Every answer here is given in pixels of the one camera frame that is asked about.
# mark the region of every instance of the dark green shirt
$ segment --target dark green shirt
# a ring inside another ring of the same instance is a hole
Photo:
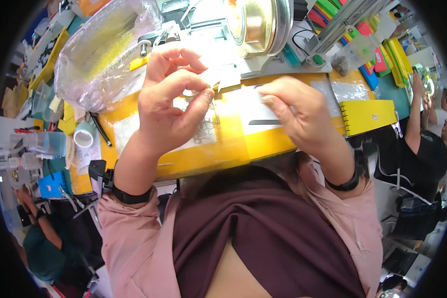
[[[23,241],[30,271],[42,281],[53,282],[80,261],[79,253],[65,234],[63,225],[48,218],[61,239],[61,250],[50,242],[39,225],[33,225]]]

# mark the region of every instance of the yellow plastic basket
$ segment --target yellow plastic basket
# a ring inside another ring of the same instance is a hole
[[[30,81],[28,90],[35,90],[42,80],[44,80],[46,83],[51,79],[55,70],[55,63],[58,59],[58,54],[60,54],[60,51],[61,49],[63,49],[63,46],[65,45],[66,40],[68,39],[70,34],[66,31],[66,28],[63,28],[57,36],[58,39],[56,39],[55,46],[53,47],[53,50],[51,50],[48,62],[46,63],[45,67],[43,67],[41,72],[37,75],[37,77]]]

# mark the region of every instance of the desk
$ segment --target desk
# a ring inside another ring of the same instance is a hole
[[[292,75],[310,85],[310,81],[326,81],[326,74],[295,74]],[[241,86],[252,86],[271,82],[279,76],[268,76],[243,80]],[[333,81],[363,84],[368,90],[363,76],[359,71],[354,71],[346,77],[341,77],[333,71],[330,74]],[[282,127],[256,134],[244,135],[239,113],[232,108],[232,103],[241,100],[226,93],[237,87],[222,89],[215,95],[215,104],[220,118],[220,128],[215,129],[217,142],[169,152],[159,159],[156,181],[171,180],[192,176],[204,172],[227,169],[252,161],[271,157],[296,149],[293,142],[286,135]],[[113,123],[137,114],[138,92],[126,96],[119,102],[119,109],[108,114],[99,115],[104,131],[115,144]],[[372,92],[368,92],[370,99],[375,99]],[[341,134],[344,133],[342,117],[333,117],[333,124]],[[101,155],[107,161],[107,167],[113,168],[118,159],[117,151],[110,148],[101,139]],[[72,190],[75,194],[92,191],[88,174],[77,175],[76,169],[71,168],[70,178]]]

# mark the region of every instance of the green knob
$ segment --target green knob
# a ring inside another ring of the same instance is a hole
[[[325,61],[323,60],[323,58],[316,54],[315,56],[313,56],[313,60],[315,60],[316,64],[318,65],[322,65]]]

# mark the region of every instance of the pink jacket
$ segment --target pink jacket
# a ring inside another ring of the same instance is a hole
[[[376,216],[373,183],[361,196],[341,200],[324,187],[313,163],[302,162],[293,191],[312,201],[346,244],[367,298],[374,298],[382,266],[382,228]],[[173,228],[180,194],[168,201],[162,227],[157,222],[157,191],[140,209],[125,207],[108,196],[99,202],[102,256],[114,297],[180,298],[173,263]]]

